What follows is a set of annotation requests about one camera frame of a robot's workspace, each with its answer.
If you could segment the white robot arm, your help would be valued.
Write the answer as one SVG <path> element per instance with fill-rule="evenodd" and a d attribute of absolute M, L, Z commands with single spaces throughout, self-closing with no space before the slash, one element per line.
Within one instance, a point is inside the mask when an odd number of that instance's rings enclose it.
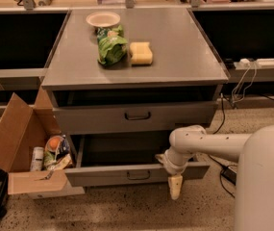
<path fill-rule="evenodd" d="M 200 125 L 179 128 L 156 158 L 169 174 L 171 198 L 180 196 L 182 173 L 194 153 L 237 163 L 234 231 L 274 231 L 274 125 L 252 134 L 208 134 Z"/>

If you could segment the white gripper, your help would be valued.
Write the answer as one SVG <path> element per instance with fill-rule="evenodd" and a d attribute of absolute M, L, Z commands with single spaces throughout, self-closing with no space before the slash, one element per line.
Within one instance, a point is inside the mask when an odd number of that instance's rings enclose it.
<path fill-rule="evenodd" d="M 170 147 L 164 153 L 156 154 L 155 158 L 162 164 L 167 173 L 172 175 L 168 177 L 168 186 L 171 198 L 177 200 L 183 184 L 181 174 L 186 170 L 191 154 L 183 154 Z"/>

